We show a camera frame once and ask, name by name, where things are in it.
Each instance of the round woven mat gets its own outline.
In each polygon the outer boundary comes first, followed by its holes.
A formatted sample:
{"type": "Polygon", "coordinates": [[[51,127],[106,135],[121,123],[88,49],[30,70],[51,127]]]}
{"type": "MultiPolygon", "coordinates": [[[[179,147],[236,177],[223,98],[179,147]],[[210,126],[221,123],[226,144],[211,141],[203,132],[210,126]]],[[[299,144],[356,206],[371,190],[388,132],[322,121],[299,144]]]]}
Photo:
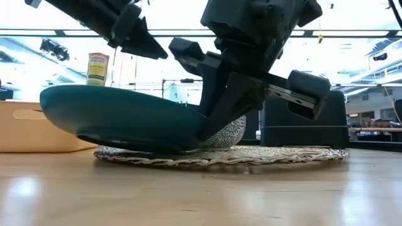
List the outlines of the round woven mat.
{"type": "Polygon", "coordinates": [[[273,163],[339,160],[348,156],[348,154],[346,150],[330,148],[269,148],[261,146],[235,146],[229,151],[188,151],[174,156],[128,151],[105,146],[100,146],[94,152],[94,156],[99,159],[147,166],[211,166],[215,164],[250,164],[259,166],[273,163]]]}

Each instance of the wooden tabletop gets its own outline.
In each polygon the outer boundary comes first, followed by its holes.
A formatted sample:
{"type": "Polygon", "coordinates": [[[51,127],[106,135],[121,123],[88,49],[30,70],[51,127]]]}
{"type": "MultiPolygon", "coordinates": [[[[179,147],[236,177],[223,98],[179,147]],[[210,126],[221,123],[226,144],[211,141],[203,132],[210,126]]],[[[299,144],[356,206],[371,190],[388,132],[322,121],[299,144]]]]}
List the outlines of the wooden tabletop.
{"type": "Polygon", "coordinates": [[[402,154],[166,170],[0,154],[1,226],[401,225],[402,154]]]}

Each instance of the table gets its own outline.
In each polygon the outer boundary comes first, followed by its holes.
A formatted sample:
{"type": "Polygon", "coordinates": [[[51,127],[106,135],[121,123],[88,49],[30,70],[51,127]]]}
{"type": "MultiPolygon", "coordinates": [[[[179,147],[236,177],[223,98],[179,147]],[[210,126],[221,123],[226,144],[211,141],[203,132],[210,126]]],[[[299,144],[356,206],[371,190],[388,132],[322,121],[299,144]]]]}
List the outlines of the table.
{"type": "Polygon", "coordinates": [[[401,225],[402,154],[166,170],[0,154],[1,226],[401,225]]]}

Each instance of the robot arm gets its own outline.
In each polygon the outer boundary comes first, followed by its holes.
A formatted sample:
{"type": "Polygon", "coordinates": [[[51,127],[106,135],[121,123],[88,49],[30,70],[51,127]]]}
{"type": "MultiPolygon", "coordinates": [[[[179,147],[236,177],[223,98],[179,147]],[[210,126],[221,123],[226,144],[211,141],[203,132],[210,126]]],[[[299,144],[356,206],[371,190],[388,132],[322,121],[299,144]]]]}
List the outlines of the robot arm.
{"type": "MultiPolygon", "coordinates": [[[[38,6],[41,0],[25,0],[38,6]]],[[[111,47],[153,59],[167,54],[140,18],[140,0],[47,0],[104,37],[111,47]]],[[[294,70],[288,79],[269,73],[295,26],[322,15],[316,0],[209,0],[201,23],[213,31],[221,54],[203,53],[196,42],[174,38],[169,49],[189,73],[203,79],[200,111],[208,123],[201,141],[251,109],[267,95],[288,100],[290,111],[316,119],[330,83],[294,70]]]]}

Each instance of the tan box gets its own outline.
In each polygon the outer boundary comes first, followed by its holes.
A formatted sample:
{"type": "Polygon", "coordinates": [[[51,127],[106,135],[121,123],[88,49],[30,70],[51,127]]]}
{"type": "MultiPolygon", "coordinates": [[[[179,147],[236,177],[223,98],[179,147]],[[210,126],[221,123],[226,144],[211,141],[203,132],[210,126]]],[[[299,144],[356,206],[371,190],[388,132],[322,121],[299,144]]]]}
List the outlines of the tan box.
{"type": "Polygon", "coordinates": [[[54,126],[39,103],[0,101],[0,153],[65,153],[95,147],[54,126]]]}

